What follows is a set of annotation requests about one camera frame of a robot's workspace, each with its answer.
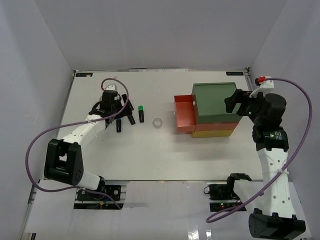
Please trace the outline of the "salmon drawer tray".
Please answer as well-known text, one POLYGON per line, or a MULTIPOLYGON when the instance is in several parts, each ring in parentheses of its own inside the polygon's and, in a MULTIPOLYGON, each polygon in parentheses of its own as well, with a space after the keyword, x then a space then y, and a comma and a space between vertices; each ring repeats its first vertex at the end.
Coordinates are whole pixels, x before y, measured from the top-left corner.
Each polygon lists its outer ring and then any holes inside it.
POLYGON ((197 123, 192 95, 175 95, 174 106, 177 132, 194 132, 197 123))

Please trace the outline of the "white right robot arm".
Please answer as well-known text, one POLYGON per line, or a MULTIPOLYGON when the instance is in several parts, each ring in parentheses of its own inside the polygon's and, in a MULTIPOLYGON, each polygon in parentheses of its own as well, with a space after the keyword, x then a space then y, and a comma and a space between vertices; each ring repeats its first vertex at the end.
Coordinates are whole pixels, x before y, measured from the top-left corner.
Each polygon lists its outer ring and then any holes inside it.
POLYGON ((236 89, 225 100, 226 112, 248 117, 252 123, 252 139, 260 159, 263 185, 258 197, 246 205, 248 227, 253 238, 293 240, 306 231, 306 223, 296 216, 286 168, 289 141, 281 127, 286 100, 275 93, 253 93, 236 89))

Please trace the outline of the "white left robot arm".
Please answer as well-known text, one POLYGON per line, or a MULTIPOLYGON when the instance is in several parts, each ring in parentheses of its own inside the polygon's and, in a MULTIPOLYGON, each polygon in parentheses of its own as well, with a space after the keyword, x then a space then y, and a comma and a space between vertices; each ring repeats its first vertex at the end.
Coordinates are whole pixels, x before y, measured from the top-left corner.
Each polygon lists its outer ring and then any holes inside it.
POLYGON ((104 90, 87 119, 70 134, 52 139, 47 146, 44 177, 74 187, 88 189, 94 199, 105 196, 102 177, 84 170, 82 150, 114 120, 128 117, 134 125, 133 107, 126 94, 104 90))

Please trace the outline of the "orange cap black marker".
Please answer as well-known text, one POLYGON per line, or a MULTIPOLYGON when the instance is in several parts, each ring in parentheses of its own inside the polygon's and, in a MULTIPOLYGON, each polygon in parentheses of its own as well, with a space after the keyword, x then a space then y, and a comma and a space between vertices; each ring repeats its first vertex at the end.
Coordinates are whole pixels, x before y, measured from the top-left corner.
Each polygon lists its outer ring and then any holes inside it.
POLYGON ((129 120, 131 125, 135 125, 136 124, 136 121, 135 121, 135 119, 134 119, 132 114, 129 114, 127 117, 128 117, 128 120, 129 120))

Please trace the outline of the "green cap black marker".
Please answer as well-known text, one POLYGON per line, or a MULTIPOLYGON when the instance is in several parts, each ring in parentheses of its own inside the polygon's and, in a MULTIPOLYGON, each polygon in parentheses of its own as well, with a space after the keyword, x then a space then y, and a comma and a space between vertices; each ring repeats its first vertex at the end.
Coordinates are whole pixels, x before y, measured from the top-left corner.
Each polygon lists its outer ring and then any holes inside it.
POLYGON ((142 105, 138 106, 138 116, 139 116, 139 122, 144 123, 145 116, 144 116, 144 107, 142 105))

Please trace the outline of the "black label right corner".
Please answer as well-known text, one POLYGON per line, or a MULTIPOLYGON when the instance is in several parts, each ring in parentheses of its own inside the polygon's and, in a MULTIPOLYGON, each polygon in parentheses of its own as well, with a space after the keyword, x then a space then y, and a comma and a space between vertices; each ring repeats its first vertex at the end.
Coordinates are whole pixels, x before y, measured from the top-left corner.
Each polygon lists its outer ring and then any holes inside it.
POLYGON ((243 76, 244 73, 242 71, 227 71, 227 76, 243 76))

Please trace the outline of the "black label corner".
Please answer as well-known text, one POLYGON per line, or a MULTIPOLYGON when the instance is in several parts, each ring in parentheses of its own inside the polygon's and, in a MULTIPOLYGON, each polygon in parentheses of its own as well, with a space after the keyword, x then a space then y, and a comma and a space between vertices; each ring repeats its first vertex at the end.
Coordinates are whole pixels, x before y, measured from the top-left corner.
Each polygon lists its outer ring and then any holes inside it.
POLYGON ((227 71, 227 76, 243 76, 244 73, 242 71, 227 71))
POLYGON ((77 77, 77 78, 80 78, 80 77, 85 77, 85 78, 87 78, 87 77, 92 77, 93 76, 93 73, 91 72, 91 73, 89 73, 89 72, 77 72, 76 74, 75 74, 75 77, 77 77))

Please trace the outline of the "green drawer box shell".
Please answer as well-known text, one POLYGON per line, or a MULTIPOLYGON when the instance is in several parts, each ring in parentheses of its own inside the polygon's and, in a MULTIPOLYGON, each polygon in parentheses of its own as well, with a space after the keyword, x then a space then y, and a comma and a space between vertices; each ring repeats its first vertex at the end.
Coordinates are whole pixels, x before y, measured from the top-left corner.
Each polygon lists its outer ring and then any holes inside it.
POLYGON ((233 123, 242 117, 237 115, 239 104, 231 113, 226 112, 225 99, 237 89, 235 82, 195 83, 192 101, 197 124, 233 123))

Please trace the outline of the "yellow drawer box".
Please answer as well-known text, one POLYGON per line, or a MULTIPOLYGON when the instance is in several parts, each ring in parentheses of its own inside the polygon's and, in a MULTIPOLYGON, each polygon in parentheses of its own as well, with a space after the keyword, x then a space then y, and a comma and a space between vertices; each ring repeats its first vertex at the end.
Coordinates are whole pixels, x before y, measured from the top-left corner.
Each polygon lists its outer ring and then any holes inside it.
POLYGON ((191 136, 193 138, 214 138, 214 137, 229 137, 234 132, 230 130, 206 130, 206 131, 194 131, 191 136))

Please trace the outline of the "small clear tape roll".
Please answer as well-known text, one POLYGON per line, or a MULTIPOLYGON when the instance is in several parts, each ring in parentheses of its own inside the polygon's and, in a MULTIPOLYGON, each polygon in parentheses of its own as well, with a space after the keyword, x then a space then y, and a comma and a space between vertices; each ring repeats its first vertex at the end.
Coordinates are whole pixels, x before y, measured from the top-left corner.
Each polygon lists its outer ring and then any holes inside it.
POLYGON ((163 126, 163 120, 161 118, 155 118, 152 124, 155 128, 159 129, 163 126))

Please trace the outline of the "black label left corner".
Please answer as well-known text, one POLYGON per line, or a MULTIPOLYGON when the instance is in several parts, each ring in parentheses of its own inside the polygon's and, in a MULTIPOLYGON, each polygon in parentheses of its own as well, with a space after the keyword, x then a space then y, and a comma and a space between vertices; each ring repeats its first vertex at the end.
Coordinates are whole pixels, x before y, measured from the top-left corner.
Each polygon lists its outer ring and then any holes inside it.
POLYGON ((93 76, 93 73, 91 72, 91 73, 89 73, 89 72, 77 72, 76 74, 75 74, 75 77, 77 77, 77 78, 80 78, 80 77, 85 77, 85 78, 87 78, 87 77, 92 77, 93 76))

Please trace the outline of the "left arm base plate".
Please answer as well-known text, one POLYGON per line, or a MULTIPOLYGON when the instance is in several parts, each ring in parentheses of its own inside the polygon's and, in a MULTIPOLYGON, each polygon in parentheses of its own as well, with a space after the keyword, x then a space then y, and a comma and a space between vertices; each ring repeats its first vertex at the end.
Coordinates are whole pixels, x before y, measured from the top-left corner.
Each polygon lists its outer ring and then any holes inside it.
MULTIPOLYGON (((113 200, 119 201, 121 199, 121 190, 121 185, 106 185, 104 193, 109 195, 113 200)), ((84 190, 79 190, 76 196, 77 201, 104 201, 106 198, 104 195, 93 194, 84 190)))

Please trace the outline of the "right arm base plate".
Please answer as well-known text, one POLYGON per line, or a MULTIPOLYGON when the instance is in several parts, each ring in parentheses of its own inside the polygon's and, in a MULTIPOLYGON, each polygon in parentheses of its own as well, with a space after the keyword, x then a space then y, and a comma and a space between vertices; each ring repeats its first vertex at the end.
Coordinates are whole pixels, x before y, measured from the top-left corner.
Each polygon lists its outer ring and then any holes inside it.
POLYGON ((229 191, 226 184, 209 184, 203 189, 203 192, 209 195, 211 201, 240 200, 236 194, 229 191))

